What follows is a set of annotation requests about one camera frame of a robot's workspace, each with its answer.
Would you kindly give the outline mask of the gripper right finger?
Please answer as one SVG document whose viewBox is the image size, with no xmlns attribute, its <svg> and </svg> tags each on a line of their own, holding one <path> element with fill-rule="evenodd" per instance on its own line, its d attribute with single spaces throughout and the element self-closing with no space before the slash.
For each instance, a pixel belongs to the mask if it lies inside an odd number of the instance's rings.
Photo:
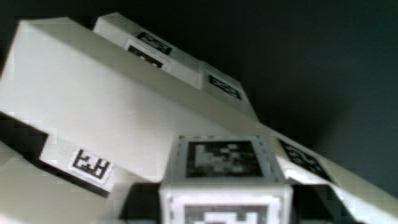
<svg viewBox="0 0 398 224">
<path fill-rule="evenodd" d="M 294 186 L 290 224 L 363 224 L 329 185 Z"/>
</svg>

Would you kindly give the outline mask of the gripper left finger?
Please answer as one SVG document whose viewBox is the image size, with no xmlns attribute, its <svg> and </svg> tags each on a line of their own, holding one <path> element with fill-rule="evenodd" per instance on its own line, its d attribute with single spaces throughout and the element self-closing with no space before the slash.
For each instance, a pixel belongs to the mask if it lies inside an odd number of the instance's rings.
<svg viewBox="0 0 398 224">
<path fill-rule="evenodd" d="M 120 220 L 127 224 L 160 224 L 160 185 L 136 183 L 130 187 Z"/>
</svg>

